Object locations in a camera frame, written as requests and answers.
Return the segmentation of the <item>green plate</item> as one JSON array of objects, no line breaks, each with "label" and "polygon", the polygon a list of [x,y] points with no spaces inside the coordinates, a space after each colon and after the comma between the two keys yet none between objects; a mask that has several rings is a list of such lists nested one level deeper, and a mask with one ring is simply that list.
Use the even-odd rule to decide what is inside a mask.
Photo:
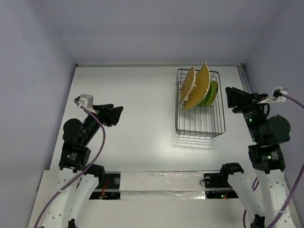
[{"label": "green plate", "polygon": [[211,97],[213,95],[213,91],[214,91],[214,85],[213,85],[213,81],[211,81],[210,85],[209,85],[209,90],[207,92],[207,95],[200,102],[199,106],[210,106],[210,104],[211,104]]},{"label": "green plate", "polygon": [[218,95],[218,89],[219,89],[219,85],[217,83],[217,81],[211,81],[212,82],[212,85],[213,85],[213,91],[212,91],[212,94],[211,94],[211,98],[210,98],[210,101],[209,101],[209,106],[211,106],[216,98],[217,98],[217,95]]}]

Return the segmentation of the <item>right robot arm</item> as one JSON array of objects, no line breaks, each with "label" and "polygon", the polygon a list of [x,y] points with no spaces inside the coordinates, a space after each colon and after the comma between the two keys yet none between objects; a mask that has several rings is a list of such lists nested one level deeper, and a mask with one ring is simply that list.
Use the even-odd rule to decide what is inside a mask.
[{"label": "right robot arm", "polygon": [[222,165],[219,182],[231,186],[244,206],[252,228],[293,228],[289,210],[292,195],[285,191],[285,161],[280,145],[290,140],[290,123],[276,114],[268,117],[270,103],[283,103],[287,91],[275,87],[273,96],[247,93],[226,87],[228,107],[242,114],[253,145],[248,155],[255,171],[262,197],[259,198],[238,163]]}]

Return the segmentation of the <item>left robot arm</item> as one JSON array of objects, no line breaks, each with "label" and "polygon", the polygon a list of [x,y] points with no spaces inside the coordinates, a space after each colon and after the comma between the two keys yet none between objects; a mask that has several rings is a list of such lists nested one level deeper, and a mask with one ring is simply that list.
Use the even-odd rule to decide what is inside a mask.
[{"label": "left robot arm", "polygon": [[102,151],[89,161],[88,144],[98,130],[117,125],[124,108],[113,104],[94,105],[91,109],[81,104],[78,107],[87,117],[64,123],[56,193],[42,209],[36,228],[76,228],[93,191],[105,183],[104,167],[95,164]]}]

